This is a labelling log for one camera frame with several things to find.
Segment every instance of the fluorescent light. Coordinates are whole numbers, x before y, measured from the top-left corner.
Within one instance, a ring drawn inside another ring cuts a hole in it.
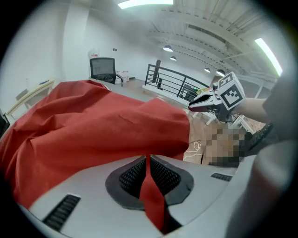
[[[168,52],[173,52],[173,49],[170,45],[166,45],[163,49]]]
[[[222,77],[225,76],[225,72],[222,69],[217,70],[216,73]]]
[[[275,55],[273,54],[273,52],[271,51],[269,46],[267,46],[267,44],[265,43],[265,41],[262,38],[256,39],[255,42],[260,46],[260,48],[264,51],[264,53],[270,59],[270,61],[273,64],[276,72],[280,76],[283,72],[283,69],[281,68],[278,60],[276,59]]]
[[[135,7],[140,5],[148,5],[148,4],[169,4],[173,5],[173,0],[129,0],[126,2],[119,3],[118,6],[121,9],[125,9],[128,7]]]

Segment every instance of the black office chair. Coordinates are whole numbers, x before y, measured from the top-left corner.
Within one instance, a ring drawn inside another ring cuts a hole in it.
[[[116,76],[121,79],[123,87],[123,78],[116,74],[115,59],[113,58],[93,58],[90,59],[91,78],[115,84]]]

